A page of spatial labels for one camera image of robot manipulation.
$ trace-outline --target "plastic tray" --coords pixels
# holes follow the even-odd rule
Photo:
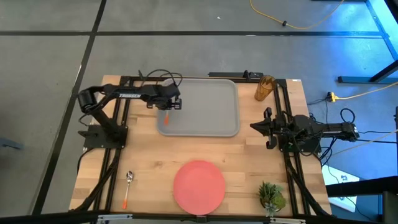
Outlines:
[[[231,137],[239,131],[238,91],[231,80],[184,78],[181,110],[158,110],[157,129],[166,136]]]

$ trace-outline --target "gray floor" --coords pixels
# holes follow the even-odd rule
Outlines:
[[[298,26],[319,20],[337,4],[308,0],[253,3]],[[382,1],[372,3],[379,15],[386,10]],[[0,0],[0,30],[91,30],[99,5],[100,0]],[[391,15],[380,20],[397,46],[398,34],[392,30],[398,29]],[[291,30],[255,14],[248,1],[238,0],[108,1],[99,29]],[[364,3],[350,2],[314,30],[377,31],[377,27]],[[87,37],[0,37],[0,136],[25,145],[22,151],[0,149],[0,217],[30,211],[87,41]],[[99,84],[103,75],[136,75],[138,69],[166,68],[188,77],[247,69],[277,78],[300,78],[307,101],[313,101],[328,91],[348,96],[373,90],[379,86],[337,84],[336,78],[371,76],[391,62],[388,48],[378,37],[97,37],[81,88]],[[397,89],[329,104],[328,121],[340,122],[340,109],[347,107],[356,113],[360,131],[393,130]],[[311,106],[310,111],[325,121],[323,103]],[[77,134],[84,129],[77,122],[80,115],[75,107],[45,203],[46,213],[68,209],[83,144]],[[395,141],[395,137],[386,140]],[[352,145],[338,141],[333,150]],[[365,179],[397,175],[396,147],[368,144],[332,157],[330,165]],[[358,206],[366,207],[366,203],[359,200]],[[374,213],[373,208],[367,213]]]

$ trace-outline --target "wooden tabletop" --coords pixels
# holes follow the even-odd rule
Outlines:
[[[120,76],[106,75],[103,84],[118,85],[119,80]],[[274,94],[258,102],[254,99],[256,84],[237,83],[236,86],[241,127],[231,138],[163,136],[156,129],[156,109],[147,109],[141,100],[131,101],[127,119],[129,132],[121,153],[112,212],[187,214],[173,198],[174,176],[185,163],[199,159],[214,163],[226,181],[225,198],[212,215],[265,215],[257,195],[262,181],[284,188],[282,194],[287,205],[276,216],[292,215],[283,155],[278,148],[266,149],[266,138],[249,126],[263,120],[267,107],[276,113]],[[301,81],[287,80],[287,88],[292,113],[308,115]],[[280,96],[284,109],[282,90]],[[118,120],[121,119],[123,101],[121,105]],[[114,100],[104,108],[109,117],[113,108]],[[98,182],[103,155],[104,149],[94,149],[81,160],[70,208],[79,206]],[[322,208],[331,213],[319,161],[313,156],[301,156],[301,161],[307,188]],[[123,210],[126,172],[129,170],[135,177],[130,185],[127,209]],[[104,189],[100,208],[104,208],[107,185]],[[303,213],[297,186],[295,192],[299,213]]]

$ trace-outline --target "red plate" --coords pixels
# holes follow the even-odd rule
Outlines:
[[[207,161],[191,161],[174,178],[174,199],[186,212],[206,215],[223,201],[225,180],[217,166]]]

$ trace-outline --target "green plant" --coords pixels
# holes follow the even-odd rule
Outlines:
[[[263,181],[260,185],[260,203],[266,209],[267,217],[273,217],[276,212],[286,206],[286,199],[281,193],[282,190],[281,186],[269,182],[264,183]]]

